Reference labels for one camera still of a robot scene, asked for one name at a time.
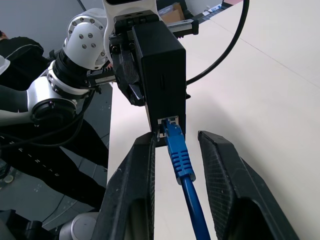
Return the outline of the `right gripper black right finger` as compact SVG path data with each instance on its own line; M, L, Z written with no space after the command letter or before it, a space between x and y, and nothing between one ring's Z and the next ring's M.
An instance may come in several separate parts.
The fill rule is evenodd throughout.
M217 240L300 240L260 175L224 137L199 131Z

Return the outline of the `person in black clothes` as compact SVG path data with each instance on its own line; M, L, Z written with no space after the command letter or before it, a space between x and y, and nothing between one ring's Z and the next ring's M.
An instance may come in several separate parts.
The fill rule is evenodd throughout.
M32 81L48 67L42 46L28 37L8 38L0 31L0 55L10 61L10 66L0 75L0 86L25 91ZM15 169L38 178L53 190L79 202L100 209L105 187L81 172L61 147L53 144L67 141L76 132L75 123L68 129L40 141L43 146L31 144L8 147L0 152L0 159ZM92 163L107 168L109 150L94 128L82 121L77 136L63 146L65 149Z

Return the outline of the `brown cardboard box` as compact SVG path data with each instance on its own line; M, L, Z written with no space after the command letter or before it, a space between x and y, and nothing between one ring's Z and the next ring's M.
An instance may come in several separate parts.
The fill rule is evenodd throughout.
M158 10L158 15L166 24L176 23L185 20L182 7L179 2L175 2Z

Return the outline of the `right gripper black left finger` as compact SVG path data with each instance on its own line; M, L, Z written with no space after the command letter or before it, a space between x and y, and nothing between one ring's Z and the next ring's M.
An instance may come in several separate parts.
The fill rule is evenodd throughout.
M154 240L156 138L138 137L108 181L93 240Z

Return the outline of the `small black box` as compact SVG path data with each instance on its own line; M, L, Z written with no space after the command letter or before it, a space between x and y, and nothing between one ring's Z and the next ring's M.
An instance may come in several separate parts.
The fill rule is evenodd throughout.
M177 118L186 130L186 50L163 21L135 25L132 33L150 130L163 147L162 120Z

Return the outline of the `black equipment base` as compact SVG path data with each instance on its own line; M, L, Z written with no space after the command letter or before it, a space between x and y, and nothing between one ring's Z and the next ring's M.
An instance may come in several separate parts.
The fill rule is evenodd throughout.
M0 240L59 240L58 231L46 230L38 220L28 220L15 210L0 210Z

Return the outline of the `silver robot body part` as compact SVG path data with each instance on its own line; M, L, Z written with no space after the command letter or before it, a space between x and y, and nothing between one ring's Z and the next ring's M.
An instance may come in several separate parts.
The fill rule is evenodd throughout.
M58 240L91 240L99 212L86 212L65 223Z

